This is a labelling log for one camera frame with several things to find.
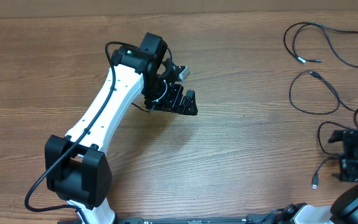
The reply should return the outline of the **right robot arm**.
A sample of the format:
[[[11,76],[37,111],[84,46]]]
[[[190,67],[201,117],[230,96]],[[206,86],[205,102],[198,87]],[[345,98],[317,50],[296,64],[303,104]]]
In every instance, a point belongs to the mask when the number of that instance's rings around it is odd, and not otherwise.
[[[271,223],[358,223],[358,131],[335,130],[329,143],[343,143],[338,156],[341,181],[357,182],[328,206],[290,204],[273,216]]]

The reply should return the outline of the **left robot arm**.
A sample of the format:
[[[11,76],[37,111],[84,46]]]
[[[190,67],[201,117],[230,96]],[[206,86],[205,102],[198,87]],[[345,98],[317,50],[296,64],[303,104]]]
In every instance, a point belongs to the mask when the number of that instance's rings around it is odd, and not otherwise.
[[[128,107],[144,96],[143,111],[195,116],[193,90],[181,82],[190,71],[173,63],[161,36],[146,33],[141,44],[118,42],[106,52],[110,68],[101,90],[86,113],[64,137],[52,135],[45,144],[44,180],[47,188],[78,214],[77,223],[114,223],[107,200],[112,173],[107,161],[114,132]]]

